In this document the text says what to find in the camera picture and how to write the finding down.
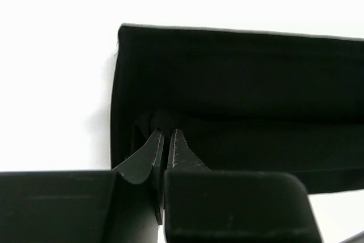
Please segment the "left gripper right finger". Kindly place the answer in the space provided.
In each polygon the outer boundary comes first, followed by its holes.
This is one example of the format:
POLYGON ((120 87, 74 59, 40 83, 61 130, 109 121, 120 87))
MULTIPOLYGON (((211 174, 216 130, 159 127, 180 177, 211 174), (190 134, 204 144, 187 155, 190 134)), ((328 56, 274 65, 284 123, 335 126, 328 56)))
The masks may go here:
POLYGON ((167 169, 209 170, 205 163, 189 148, 184 133, 175 129, 168 151, 167 169))

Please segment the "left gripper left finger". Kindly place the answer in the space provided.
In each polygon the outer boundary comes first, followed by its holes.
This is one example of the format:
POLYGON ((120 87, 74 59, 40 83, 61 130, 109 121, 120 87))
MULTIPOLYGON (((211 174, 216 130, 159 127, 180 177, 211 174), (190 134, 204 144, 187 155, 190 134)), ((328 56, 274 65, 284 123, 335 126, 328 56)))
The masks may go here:
POLYGON ((113 168, 131 184, 161 185, 164 174, 164 134, 155 130, 135 153, 113 168))

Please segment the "black skirt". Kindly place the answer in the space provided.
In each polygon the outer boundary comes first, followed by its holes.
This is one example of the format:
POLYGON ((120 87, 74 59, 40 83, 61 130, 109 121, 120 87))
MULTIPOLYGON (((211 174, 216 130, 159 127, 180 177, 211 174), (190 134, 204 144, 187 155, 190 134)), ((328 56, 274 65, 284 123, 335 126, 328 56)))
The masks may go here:
POLYGON ((124 24, 118 45, 112 166, 179 129, 212 170, 363 188, 363 40, 124 24))

